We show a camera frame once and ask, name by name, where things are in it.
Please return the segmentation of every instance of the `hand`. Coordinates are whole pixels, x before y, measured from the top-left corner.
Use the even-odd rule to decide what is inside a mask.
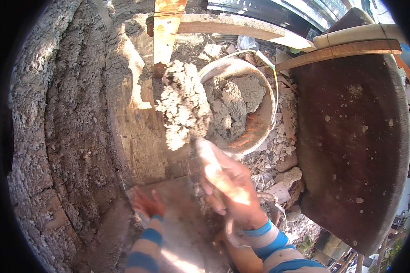
[[[161,202],[156,190],[152,190],[152,197],[155,201],[150,200],[137,186],[130,192],[132,195],[131,205],[135,211],[139,211],[149,218],[154,215],[163,217],[166,213],[166,206]]]
[[[209,145],[220,168],[204,162],[201,184],[206,194],[206,201],[219,214],[226,214],[220,201],[213,195],[215,189],[220,190],[221,199],[230,215],[245,230],[259,229],[268,221],[267,215],[260,208],[257,192],[251,181],[249,169],[227,156],[222,150],[205,139],[199,139],[201,145]]]

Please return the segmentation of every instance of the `blue and white striped sleeve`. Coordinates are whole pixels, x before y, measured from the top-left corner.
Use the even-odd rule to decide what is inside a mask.
[[[163,218],[154,215],[141,237],[132,246],[125,273],[157,273],[163,244]]]
[[[322,265],[304,259],[285,236],[269,220],[257,230],[244,231],[258,258],[263,260],[264,273],[328,273]]]

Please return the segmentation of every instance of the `rough plaster wall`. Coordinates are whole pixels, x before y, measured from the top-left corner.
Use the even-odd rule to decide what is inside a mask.
[[[117,12],[110,21],[107,2],[51,3],[11,78],[11,200],[33,253],[50,272],[121,271],[120,258],[137,237],[119,183],[104,82],[127,69],[110,59],[118,43],[112,25],[138,5],[114,1],[125,11],[111,5]]]

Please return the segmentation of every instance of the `rusty metal sheet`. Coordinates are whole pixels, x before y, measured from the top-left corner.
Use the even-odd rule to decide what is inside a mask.
[[[371,23],[351,9],[329,31]],[[292,74],[300,90],[302,212],[369,256],[394,219],[410,158],[407,99],[394,58],[338,58]]]

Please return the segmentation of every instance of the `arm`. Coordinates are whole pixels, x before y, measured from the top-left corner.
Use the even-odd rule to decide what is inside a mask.
[[[151,217],[147,228],[132,246],[128,257],[125,273],[157,273],[158,259],[163,244],[164,204],[153,190],[150,200],[140,189],[135,187],[132,192],[132,207],[134,210]]]
[[[251,172],[246,166],[233,160],[206,140],[220,168],[212,163],[204,166],[205,176],[201,183],[206,199],[218,213],[224,215],[220,201],[213,196],[213,186],[224,193],[224,205],[235,221],[245,230],[246,240],[255,254],[263,260],[263,272],[269,273],[328,273],[317,262],[304,259],[291,245],[287,236],[278,230],[260,207],[257,193],[251,181]]]

